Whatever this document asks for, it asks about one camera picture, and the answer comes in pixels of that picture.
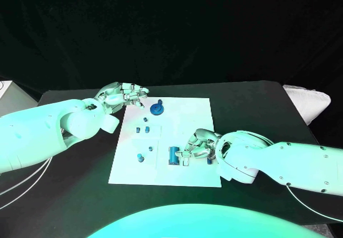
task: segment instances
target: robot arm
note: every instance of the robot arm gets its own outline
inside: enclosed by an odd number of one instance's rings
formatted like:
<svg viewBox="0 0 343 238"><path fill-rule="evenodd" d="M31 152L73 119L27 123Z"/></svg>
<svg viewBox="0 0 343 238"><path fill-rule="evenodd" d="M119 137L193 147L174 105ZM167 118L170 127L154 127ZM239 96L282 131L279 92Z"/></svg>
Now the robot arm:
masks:
<svg viewBox="0 0 343 238"><path fill-rule="evenodd" d="M193 138L201 138L200 145L188 146ZM188 158L217 159L217 174L226 180L252 183L260 170L281 185L343 196L341 149L289 142L273 144L252 132L220 136L204 129L196 130L184 149L175 152L183 162Z"/></svg>
<svg viewBox="0 0 343 238"><path fill-rule="evenodd" d="M40 163L99 129L112 133L118 119L111 116L123 105L144 108L139 98L148 89L111 83L93 98L66 100L11 113L0 118L0 173Z"/></svg>

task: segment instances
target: white wire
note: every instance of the white wire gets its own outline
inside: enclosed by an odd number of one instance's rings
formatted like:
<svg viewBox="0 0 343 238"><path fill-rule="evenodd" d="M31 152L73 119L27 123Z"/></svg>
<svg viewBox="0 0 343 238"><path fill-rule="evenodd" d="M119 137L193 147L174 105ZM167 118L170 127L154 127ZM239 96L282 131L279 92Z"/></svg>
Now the white wire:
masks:
<svg viewBox="0 0 343 238"><path fill-rule="evenodd" d="M25 182L25 181L31 178L31 176L33 176L33 175L41 170L41 168L44 167L46 163L49 162L49 159L44 161L43 165L41 165L40 168L36 170L36 172L34 172L17 185L14 185L14 186L10 187L5 191L2 191L2 192L0 193L0 196L1 196L4 193L7 193L10 190L13 190L23 182Z"/></svg>
<svg viewBox="0 0 343 238"><path fill-rule="evenodd" d="M33 185L28 187L28 189L21 193L21 195L20 195L11 202L8 202L2 207L0 207L0 209L2 209L7 205L10 205L10 204L24 195L24 193L31 189L31 187L34 186L34 184L37 183L38 179L41 178L41 176L43 176L43 174L44 174L44 171L46 171L46 169L47 169L47 167L49 167L49 164L50 164L50 162L51 162L51 157L47 159L47 161L49 161L49 162L47 162L47 165L46 165L46 167L44 167L44 170L43 170L43 172L41 172L41 174L40 174L40 176L38 176L36 182L33 183Z"/></svg>
<svg viewBox="0 0 343 238"><path fill-rule="evenodd" d="M298 202L299 202L314 213L317 213L319 216L322 216L322 217L325 217L325 218L328 218L328 219L331 219L331 220L334 220L334 221L343 222L343 220L335 219L335 218L332 218L332 217L328 217L328 216L322 215L321 213L318 213L317 211L314 211L314 210L299 201L299 199L296 198L296 196L295 196L294 193L291 192L289 186L286 186L286 188L288 188L288 191L289 191L291 195L292 195L292 196L295 197L295 199L298 200Z"/></svg>

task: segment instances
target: small blue piece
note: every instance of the small blue piece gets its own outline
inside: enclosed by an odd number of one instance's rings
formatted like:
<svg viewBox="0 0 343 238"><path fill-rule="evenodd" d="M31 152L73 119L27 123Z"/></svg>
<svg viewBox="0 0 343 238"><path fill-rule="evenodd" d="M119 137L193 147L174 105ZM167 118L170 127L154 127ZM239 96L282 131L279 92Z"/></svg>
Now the small blue piece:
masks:
<svg viewBox="0 0 343 238"><path fill-rule="evenodd" d="M149 107L149 112L152 115L158 116L164 111L164 108L162 108L162 101L161 99L158 99L158 102L155 104L151 105Z"/></svg>
<svg viewBox="0 0 343 238"><path fill-rule="evenodd" d="M178 147L172 146L170 147L170 165L178 165L180 160L178 157L174 155L174 153L180 150Z"/></svg>
<svg viewBox="0 0 343 238"><path fill-rule="evenodd" d="M144 157L141 156L141 154L136 155L138 161L142 162L144 161Z"/></svg>

